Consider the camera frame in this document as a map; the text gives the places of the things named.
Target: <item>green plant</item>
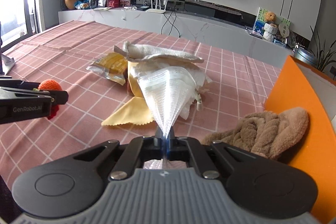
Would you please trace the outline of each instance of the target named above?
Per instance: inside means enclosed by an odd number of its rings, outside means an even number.
[[[316,29],[316,34],[317,34],[317,39],[318,39],[319,43],[317,43],[316,37],[314,35],[314,31],[313,31],[313,29],[312,29],[311,26],[310,26],[310,29],[311,29],[311,31],[313,33],[313,38],[314,38],[314,41],[315,41],[315,44],[316,44],[316,55],[312,51],[313,54],[314,54],[314,56],[318,60],[318,64],[317,64],[316,68],[319,71],[323,71],[327,65],[329,65],[331,63],[336,63],[336,60],[331,59],[332,56],[336,53],[336,51],[331,51],[333,45],[336,43],[336,40],[331,44],[328,52],[325,53],[325,50],[326,50],[326,41],[324,40],[323,49],[322,49],[318,30]]]

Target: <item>crumpled white cloth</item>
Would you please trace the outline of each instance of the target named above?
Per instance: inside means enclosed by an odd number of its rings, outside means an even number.
[[[188,52],[176,51],[169,48],[161,48],[151,45],[132,44],[129,41],[124,42],[123,49],[114,46],[114,51],[124,56],[130,62],[148,61],[159,57],[191,63],[204,62],[204,59]]]

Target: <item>teddy bear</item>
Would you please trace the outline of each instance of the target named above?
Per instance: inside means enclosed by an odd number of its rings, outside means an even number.
[[[277,16],[273,12],[267,12],[264,16],[265,25],[264,25],[264,35],[263,37],[269,41],[274,41],[274,35],[278,32],[278,26],[274,24]]]
[[[265,15],[264,15],[264,21],[266,23],[274,23],[275,20],[277,19],[277,16],[275,13],[273,12],[267,12]]]

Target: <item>white plastic bag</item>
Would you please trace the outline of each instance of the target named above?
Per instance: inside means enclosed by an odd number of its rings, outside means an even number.
[[[170,66],[140,76],[137,81],[165,138],[191,96],[197,100],[200,107],[202,105],[196,83],[185,68]]]
[[[169,66],[179,66],[185,68],[194,79],[196,83],[196,89],[199,93],[207,91],[209,83],[212,82],[212,80],[198,66],[192,63],[185,63],[179,60],[168,58],[157,58],[155,60],[148,62],[140,62],[136,66],[132,67],[132,69],[130,70],[130,74],[134,78],[138,78],[140,76],[150,75],[159,69],[166,68]],[[190,106],[192,105],[194,100],[195,98],[193,96],[190,96],[189,100],[187,100],[186,104],[183,106],[179,114],[181,118],[185,120],[188,119]]]

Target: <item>pink checkered tablecloth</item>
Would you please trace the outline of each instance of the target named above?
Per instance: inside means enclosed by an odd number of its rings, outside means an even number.
[[[97,57],[113,51],[128,40],[202,57],[199,64],[214,81],[202,97],[204,110],[191,106],[189,118],[178,118],[177,136],[197,139],[235,127],[238,119],[263,111],[263,102],[278,78],[280,69],[252,58],[183,38],[121,29],[96,22],[70,21],[20,42],[6,52],[17,62],[13,78],[41,82],[55,79],[69,93],[51,120],[39,118],[0,126],[0,175],[9,188],[22,172],[79,150],[118,139],[154,134],[154,123],[145,126],[102,127],[100,123],[130,96],[125,86],[88,72]]]

